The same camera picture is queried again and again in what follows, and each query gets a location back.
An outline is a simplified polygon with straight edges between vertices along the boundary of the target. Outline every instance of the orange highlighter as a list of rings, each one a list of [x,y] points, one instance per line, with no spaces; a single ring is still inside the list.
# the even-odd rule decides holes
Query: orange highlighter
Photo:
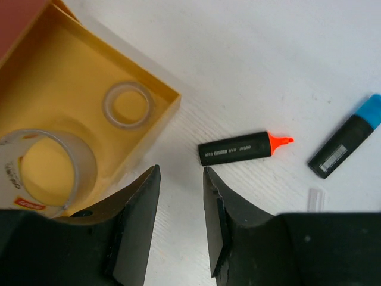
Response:
[[[293,142],[293,138],[277,138],[260,132],[198,145],[201,165],[210,166],[237,161],[265,158],[276,148]]]

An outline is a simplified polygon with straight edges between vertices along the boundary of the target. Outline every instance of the highlighter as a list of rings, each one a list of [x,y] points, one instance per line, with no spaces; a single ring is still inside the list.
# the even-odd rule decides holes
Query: highlighter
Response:
[[[268,132],[260,132],[198,145],[201,165],[270,157],[276,148],[293,142],[292,138],[277,138]]]
[[[369,137],[381,123],[381,95],[372,95],[308,162],[325,179]]]

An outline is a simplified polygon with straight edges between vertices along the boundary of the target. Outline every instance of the highlighter label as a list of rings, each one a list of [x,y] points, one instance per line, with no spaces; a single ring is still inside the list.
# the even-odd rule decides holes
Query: highlighter label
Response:
[[[223,154],[227,154],[227,150],[219,150],[219,151],[214,151],[213,152],[213,155],[215,156],[218,156],[218,155],[223,155]]]
[[[24,198],[17,197],[14,201],[14,204],[20,207],[24,207],[30,210],[43,210],[46,206],[41,204],[31,203],[30,201],[25,200]]]
[[[343,145],[338,146],[336,150],[320,165],[321,170],[326,173],[348,151]]]

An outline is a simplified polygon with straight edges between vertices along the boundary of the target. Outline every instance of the barcode label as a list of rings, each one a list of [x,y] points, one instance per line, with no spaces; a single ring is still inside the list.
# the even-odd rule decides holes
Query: barcode label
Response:
[[[321,170],[326,173],[328,169],[335,164],[341,157],[348,151],[343,145],[340,145],[329,157],[328,159],[321,164],[319,167]]]

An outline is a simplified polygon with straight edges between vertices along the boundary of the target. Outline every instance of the red label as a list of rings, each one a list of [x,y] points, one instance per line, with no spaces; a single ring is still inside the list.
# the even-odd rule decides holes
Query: red label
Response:
[[[38,136],[38,134],[28,134],[28,135],[25,135],[24,137],[23,137],[23,139],[32,139],[32,138],[35,138],[35,137],[37,137]]]
[[[17,197],[14,203],[20,207],[26,207],[27,209],[31,209],[31,210],[43,210],[46,207],[41,204],[31,203],[20,197]]]

